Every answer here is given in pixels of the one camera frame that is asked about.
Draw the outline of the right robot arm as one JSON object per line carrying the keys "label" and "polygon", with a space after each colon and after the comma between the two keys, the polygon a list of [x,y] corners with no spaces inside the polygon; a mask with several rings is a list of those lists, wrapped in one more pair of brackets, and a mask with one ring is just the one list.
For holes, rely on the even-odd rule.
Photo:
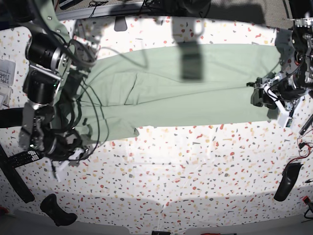
{"label": "right robot arm", "polygon": [[29,29],[25,48],[29,71],[23,85],[19,146],[51,160],[53,177],[89,154],[75,130],[74,90],[66,88],[72,72],[86,74],[96,62],[96,48],[76,40],[58,21],[50,0],[6,0],[13,20]]}

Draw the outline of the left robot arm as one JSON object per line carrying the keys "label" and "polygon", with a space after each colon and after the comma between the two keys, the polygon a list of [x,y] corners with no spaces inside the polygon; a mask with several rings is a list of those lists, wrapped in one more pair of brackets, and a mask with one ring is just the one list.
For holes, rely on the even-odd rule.
{"label": "left robot arm", "polygon": [[313,94],[313,2],[290,0],[293,51],[278,73],[269,73],[255,82],[251,104],[279,111],[278,124],[291,127],[293,115],[307,94]]}

